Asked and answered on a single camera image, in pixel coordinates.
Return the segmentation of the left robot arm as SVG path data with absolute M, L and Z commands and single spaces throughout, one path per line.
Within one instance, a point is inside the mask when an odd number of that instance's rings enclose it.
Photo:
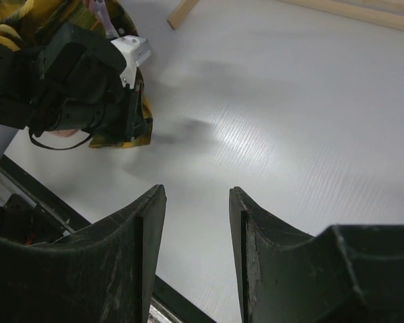
M 82 131 L 92 148 L 148 145 L 153 119 L 139 66 L 146 39 L 107 38 L 64 24 L 44 46 L 13 51 L 0 44 L 0 125 L 45 132 Z

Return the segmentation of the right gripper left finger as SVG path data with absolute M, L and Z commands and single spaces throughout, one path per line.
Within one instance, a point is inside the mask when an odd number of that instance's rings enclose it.
M 0 238 L 0 322 L 147 322 L 165 213 L 156 185 L 56 242 Z

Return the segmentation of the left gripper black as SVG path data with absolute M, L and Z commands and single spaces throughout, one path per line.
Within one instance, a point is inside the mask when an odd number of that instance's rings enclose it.
M 101 102 L 92 124 L 82 130 L 96 143 L 131 143 L 151 135 L 152 118 L 143 115 L 143 90 L 142 82 L 133 89 L 125 86 L 121 100 Z

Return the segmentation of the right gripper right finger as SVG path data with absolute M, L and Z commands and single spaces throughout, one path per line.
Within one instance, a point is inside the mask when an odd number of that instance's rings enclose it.
M 404 225 L 312 236 L 239 187 L 229 214 L 243 322 L 404 322 Z

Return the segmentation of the yellow plaid shirt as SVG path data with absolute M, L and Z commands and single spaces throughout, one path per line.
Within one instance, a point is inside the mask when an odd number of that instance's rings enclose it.
M 0 44 L 13 51 L 48 44 L 64 24 L 107 38 L 140 37 L 118 1 L 0 1 Z

